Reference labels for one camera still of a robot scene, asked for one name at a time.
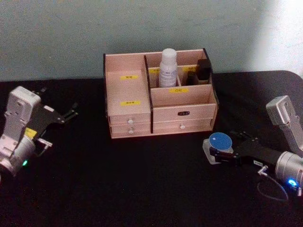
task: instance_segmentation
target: blue led light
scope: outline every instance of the blue led light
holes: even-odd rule
[[[297,186],[297,182],[294,180],[288,180],[288,183],[292,186]]]

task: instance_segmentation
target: wall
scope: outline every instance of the wall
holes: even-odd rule
[[[0,80],[102,77],[102,54],[206,48],[215,72],[303,75],[299,0],[4,0]]]

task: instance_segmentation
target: blue round object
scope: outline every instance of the blue round object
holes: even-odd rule
[[[210,145],[217,150],[228,150],[232,147],[231,138],[222,132],[216,132],[209,137]]]

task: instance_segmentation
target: yellow label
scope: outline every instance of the yellow label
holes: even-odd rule
[[[188,92],[188,88],[171,88],[169,90],[170,93],[186,93]]]
[[[195,72],[196,71],[197,66],[186,66],[182,68],[183,72]]]
[[[129,105],[140,105],[141,101],[137,100],[137,101],[126,101],[126,102],[121,102],[120,105],[121,106],[129,106]]]
[[[121,80],[126,80],[126,79],[138,79],[138,75],[129,75],[129,76],[122,76],[120,79]]]
[[[25,129],[25,135],[27,137],[29,137],[30,139],[33,139],[36,134],[37,134],[37,132],[35,130],[32,130],[30,128]]]
[[[157,69],[149,69],[148,72],[149,72],[149,73],[160,73],[160,68],[157,68]]]

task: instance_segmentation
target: black tablecloth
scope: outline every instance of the black tablecloth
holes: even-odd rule
[[[220,101],[215,131],[246,131],[264,146],[287,150],[265,105],[289,95],[303,118],[303,80],[286,71],[214,75]],[[202,141],[210,133],[111,140],[102,79],[0,83],[0,113],[22,85],[47,87],[44,104],[79,116],[45,138],[54,146],[29,160],[0,187],[0,226],[303,226],[302,199],[287,203],[257,191],[254,166],[210,165]],[[4,126],[0,118],[0,128]],[[274,185],[264,189],[283,196]]]

